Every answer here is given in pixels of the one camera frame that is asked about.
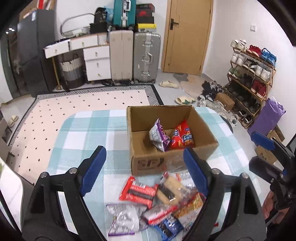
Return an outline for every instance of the table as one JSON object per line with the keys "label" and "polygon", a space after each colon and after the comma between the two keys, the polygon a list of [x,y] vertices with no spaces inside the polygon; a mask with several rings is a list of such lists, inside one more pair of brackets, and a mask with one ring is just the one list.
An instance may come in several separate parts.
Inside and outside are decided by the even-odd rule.
{"label": "table", "polygon": [[[260,200],[264,199],[265,197],[260,197],[258,177],[249,171],[249,160],[228,125],[211,109],[197,107],[196,111],[207,123],[220,144],[207,160],[211,168],[218,168],[226,175],[238,176],[242,172],[248,173]],[[119,202],[119,194],[131,175],[126,110],[79,112],[70,116],[59,132],[47,172],[50,175],[62,174],[71,167],[78,167],[82,160],[90,157],[98,145],[106,148],[107,158],[92,191],[84,197],[84,201],[94,221],[106,237],[112,217],[106,211],[105,205]],[[159,179],[160,175],[137,177],[138,181],[150,186],[157,183]],[[59,193],[59,197],[68,229],[76,232],[63,193]],[[223,223],[229,199],[230,193],[225,194],[218,217],[220,227],[217,230]],[[177,240],[181,240],[181,237],[182,234],[178,235]],[[161,240],[161,237],[149,227],[134,236],[109,238],[109,240],[115,239],[138,241]]]}

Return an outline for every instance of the purple gift bag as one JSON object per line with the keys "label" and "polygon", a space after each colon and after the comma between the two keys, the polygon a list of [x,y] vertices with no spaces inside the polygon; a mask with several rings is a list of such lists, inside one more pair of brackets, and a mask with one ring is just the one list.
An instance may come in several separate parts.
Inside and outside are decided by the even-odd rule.
{"label": "purple gift bag", "polygon": [[284,113],[286,113],[284,107],[275,98],[268,98],[259,116],[248,129],[249,135],[251,136],[253,132],[258,132],[267,136],[275,128]]}

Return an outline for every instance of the human hand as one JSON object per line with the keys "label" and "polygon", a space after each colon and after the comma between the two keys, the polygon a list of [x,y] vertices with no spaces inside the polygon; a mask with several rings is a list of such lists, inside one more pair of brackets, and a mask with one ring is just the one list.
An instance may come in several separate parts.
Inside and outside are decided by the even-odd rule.
{"label": "human hand", "polygon": [[[272,200],[274,193],[270,191],[265,198],[265,201],[262,205],[262,211],[264,218],[267,219],[271,210],[274,208],[274,201]],[[289,211],[289,207],[279,211],[279,215],[273,220],[274,224],[279,224],[283,218],[285,217],[286,213]]]}

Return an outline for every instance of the teal suitcase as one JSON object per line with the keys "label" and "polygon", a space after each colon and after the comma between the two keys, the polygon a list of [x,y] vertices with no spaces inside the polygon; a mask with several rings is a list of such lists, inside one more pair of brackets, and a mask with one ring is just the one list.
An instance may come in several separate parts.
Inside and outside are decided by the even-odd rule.
{"label": "teal suitcase", "polygon": [[115,0],[113,26],[133,30],[136,23],[136,0]]}

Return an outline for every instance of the blue shoe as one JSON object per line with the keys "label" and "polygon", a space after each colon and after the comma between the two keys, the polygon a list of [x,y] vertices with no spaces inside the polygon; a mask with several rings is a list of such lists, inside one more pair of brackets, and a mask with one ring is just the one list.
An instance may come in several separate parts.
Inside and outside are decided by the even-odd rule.
{"label": "blue shoe", "polygon": [[264,48],[264,49],[261,50],[260,58],[265,61],[269,57],[269,54],[270,54],[270,52],[268,51],[268,49]]}
{"label": "blue shoe", "polygon": [[276,66],[276,56],[273,54],[269,54],[268,58],[266,59],[266,62],[271,64],[273,67]]}

